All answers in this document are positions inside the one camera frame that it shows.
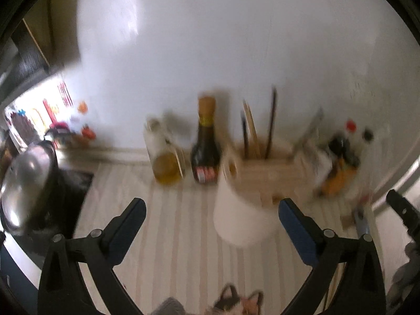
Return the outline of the dark bottle cork top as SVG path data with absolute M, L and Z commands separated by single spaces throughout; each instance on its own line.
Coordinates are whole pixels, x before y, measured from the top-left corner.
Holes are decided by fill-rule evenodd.
M 191 151 L 191 167 L 195 181 L 200 184 L 218 180 L 220 151 L 214 131 L 216 99 L 204 95 L 198 99 L 199 126 L 196 144 Z

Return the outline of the pink utensil holder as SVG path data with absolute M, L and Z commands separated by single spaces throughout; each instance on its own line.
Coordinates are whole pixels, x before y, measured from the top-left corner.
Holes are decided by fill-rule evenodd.
M 311 197 L 314 171 L 303 153 L 290 158 L 292 145 L 276 139 L 269 159 L 253 150 L 227 146 L 221 157 L 214 205 L 214 227 L 222 240 L 247 248 L 271 236 L 280 226 L 278 205 L 290 198 L 298 206 Z

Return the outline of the oil dispenser bottle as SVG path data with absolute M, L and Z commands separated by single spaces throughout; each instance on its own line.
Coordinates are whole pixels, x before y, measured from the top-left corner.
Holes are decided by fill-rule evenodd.
M 163 186 L 181 181 L 185 171 L 184 153 L 174 143 L 167 125 L 161 119 L 149 116 L 143 137 L 156 181 Z

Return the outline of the thin black chopstick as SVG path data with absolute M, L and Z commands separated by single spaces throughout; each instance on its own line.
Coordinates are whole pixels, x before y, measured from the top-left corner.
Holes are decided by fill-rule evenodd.
M 243 158 L 248 159 L 248 128 L 244 112 L 241 112 L 241 126 L 243 134 Z

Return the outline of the light wooden chopstick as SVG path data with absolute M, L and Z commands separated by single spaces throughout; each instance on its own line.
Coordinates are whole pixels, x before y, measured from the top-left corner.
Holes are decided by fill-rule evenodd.
M 253 121 L 253 115 L 252 115 L 252 112 L 251 112 L 251 108 L 249 107 L 246 100 L 243 100 L 243 110 L 245 112 L 246 122 L 247 122 L 248 129 L 249 129 L 249 134 L 251 135 L 252 147 L 253 147 L 253 150 L 255 152 L 255 157 L 257 159 L 259 159 L 259 158 L 261 158 L 261 150 L 260 150 L 260 146 L 259 146 L 259 142 L 258 142 L 258 136 L 257 136 L 257 133 L 256 133 L 255 124 L 254 124 L 254 121 Z

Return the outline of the dark bottle black cap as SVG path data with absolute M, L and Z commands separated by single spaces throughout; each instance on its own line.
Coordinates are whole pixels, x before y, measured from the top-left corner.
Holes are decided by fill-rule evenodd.
M 357 142 L 356 153 L 358 157 L 361 157 L 365 149 L 372 143 L 374 140 L 374 132 L 366 127 L 361 134 L 360 141 Z

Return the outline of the soy sauce bottle red cap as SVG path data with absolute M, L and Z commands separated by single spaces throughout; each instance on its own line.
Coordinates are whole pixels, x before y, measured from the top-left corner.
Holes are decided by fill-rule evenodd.
M 360 166 L 360 158 L 352 148 L 351 140 L 356 131 L 356 122 L 348 119 L 345 131 L 335 133 L 328 142 L 328 153 L 332 154 L 332 168 L 320 187 L 321 196 L 338 195 L 355 177 Z

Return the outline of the range hood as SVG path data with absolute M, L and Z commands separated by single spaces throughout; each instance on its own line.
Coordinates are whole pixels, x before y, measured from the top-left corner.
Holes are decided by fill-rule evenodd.
M 51 74 L 51 65 L 23 19 L 1 50 L 1 104 L 8 104 Z

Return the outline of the black gas stove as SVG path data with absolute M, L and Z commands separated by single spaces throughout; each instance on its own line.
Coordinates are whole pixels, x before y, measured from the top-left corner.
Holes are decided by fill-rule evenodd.
M 43 267 L 53 236 L 73 237 L 93 177 L 92 173 L 61 169 L 47 211 L 23 235 L 14 238 L 39 268 Z

